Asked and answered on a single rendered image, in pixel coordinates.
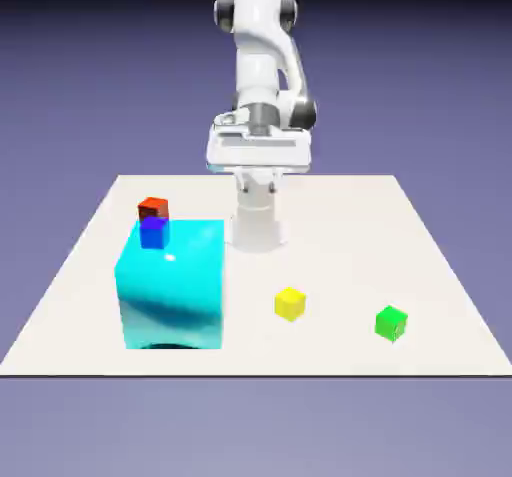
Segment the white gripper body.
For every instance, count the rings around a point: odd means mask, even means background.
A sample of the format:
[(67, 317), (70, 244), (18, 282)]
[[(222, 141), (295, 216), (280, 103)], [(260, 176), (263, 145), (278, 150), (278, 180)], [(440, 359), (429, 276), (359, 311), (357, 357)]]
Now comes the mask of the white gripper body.
[(248, 125), (212, 125), (206, 148), (206, 162), (215, 172), (237, 169), (274, 169), (283, 173), (304, 173), (311, 165), (311, 134), (307, 130), (269, 127), (267, 136), (249, 133)]

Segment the small red cube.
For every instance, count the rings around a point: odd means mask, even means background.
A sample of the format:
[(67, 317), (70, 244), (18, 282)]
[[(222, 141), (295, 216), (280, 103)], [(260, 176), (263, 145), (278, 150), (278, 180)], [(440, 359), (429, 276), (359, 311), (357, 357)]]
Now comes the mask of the small red cube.
[(138, 206), (138, 218), (142, 222), (148, 217), (169, 218), (168, 200), (159, 197), (147, 197)]

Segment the small blue cube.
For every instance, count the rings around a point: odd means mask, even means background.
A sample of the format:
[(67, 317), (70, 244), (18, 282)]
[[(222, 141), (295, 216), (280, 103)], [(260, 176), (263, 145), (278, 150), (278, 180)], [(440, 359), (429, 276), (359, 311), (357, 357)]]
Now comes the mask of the small blue cube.
[(169, 219), (148, 216), (140, 222), (140, 244), (144, 249), (164, 249), (170, 237)]

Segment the small yellow cube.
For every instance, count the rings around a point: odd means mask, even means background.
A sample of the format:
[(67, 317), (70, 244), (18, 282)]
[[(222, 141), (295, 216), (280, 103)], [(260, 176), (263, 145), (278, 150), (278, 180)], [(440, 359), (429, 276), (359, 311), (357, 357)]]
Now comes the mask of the small yellow cube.
[(306, 307), (306, 295), (292, 287), (287, 287), (276, 294), (274, 312), (281, 318), (293, 322), (300, 317)]

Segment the small green cube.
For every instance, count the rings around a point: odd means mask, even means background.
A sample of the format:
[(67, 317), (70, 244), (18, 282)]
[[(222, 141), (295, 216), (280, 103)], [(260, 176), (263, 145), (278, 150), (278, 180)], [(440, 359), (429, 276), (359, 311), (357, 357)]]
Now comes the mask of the small green cube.
[(407, 320), (407, 313), (388, 305), (376, 315), (374, 331), (379, 336), (395, 342), (404, 334)]

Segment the large cyan box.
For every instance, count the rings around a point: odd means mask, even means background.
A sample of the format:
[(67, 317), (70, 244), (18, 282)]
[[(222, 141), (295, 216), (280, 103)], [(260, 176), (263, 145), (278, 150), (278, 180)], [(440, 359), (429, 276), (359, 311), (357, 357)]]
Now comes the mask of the large cyan box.
[(125, 347), (219, 349), (224, 222), (169, 222), (163, 248), (141, 245), (136, 222), (114, 268)]

